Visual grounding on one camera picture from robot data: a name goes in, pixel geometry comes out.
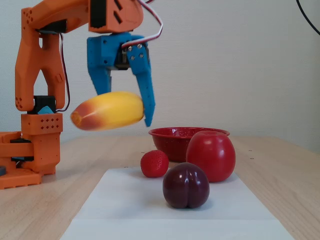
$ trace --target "toy plum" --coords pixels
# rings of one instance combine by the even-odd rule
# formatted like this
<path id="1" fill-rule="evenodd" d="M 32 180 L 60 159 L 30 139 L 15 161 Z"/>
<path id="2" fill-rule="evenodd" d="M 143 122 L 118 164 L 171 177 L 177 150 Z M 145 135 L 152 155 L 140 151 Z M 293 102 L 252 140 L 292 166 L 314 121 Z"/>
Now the toy plum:
<path id="1" fill-rule="evenodd" d="M 176 209 L 198 208 L 209 197 L 210 186 L 204 171 L 183 162 L 171 168 L 163 178 L 163 196 Z"/>
<path id="2" fill-rule="evenodd" d="M 236 165 L 236 151 L 226 134 L 200 131 L 191 138 L 186 161 L 201 168 L 210 183 L 226 180 Z"/>

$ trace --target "wooden table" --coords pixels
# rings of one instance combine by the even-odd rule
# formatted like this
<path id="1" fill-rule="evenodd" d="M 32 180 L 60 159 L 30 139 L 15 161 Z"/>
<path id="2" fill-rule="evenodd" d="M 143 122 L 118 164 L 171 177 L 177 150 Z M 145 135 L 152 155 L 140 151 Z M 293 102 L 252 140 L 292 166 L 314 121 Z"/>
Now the wooden table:
<path id="1" fill-rule="evenodd" d="M 241 180 L 295 239 L 319 240 L 320 155 L 273 137 L 230 138 Z M 153 149 L 150 136 L 63 144 L 56 175 L 0 191 L 0 240 L 59 239 L 107 169 L 139 166 Z"/>

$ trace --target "dark red plum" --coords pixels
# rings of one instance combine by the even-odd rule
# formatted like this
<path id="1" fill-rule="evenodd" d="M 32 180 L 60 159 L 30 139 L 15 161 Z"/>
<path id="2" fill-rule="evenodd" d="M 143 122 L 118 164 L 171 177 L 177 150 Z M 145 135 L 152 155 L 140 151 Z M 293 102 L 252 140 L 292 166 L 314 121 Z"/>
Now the dark red plum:
<path id="1" fill-rule="evenodd" d="M 210 194 L 205 172 L 189 162 L 180 163 L 165 174 L 162 190 L 164 199 L 176 209 L 198 208 Z"/>

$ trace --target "white sheet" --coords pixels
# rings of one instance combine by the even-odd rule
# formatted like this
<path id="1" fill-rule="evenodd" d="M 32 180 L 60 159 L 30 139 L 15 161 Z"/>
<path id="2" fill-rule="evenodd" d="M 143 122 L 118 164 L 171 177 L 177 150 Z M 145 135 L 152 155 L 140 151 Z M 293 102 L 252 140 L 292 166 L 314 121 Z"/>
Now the white sheet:
<path id="1" fill-rule="evenodd" d="M 108 170 L 61 239 L 293 240 L 236 174 L 211 183 L 197 209 L 168 206 L 162 181 L 139 167 Z"/>

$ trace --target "strawberry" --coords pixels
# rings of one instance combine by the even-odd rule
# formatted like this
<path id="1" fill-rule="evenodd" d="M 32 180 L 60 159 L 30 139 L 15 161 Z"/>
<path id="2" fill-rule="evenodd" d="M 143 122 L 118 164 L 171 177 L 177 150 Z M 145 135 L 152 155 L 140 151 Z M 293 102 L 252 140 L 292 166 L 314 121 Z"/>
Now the strawberry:
<path id="1" fill-rule="evenodd" d="M 163 151 L 152 150 L 143 155 L 140 166 L 147 178 L 159 178 L 168 171 L 169 159 Z"/>

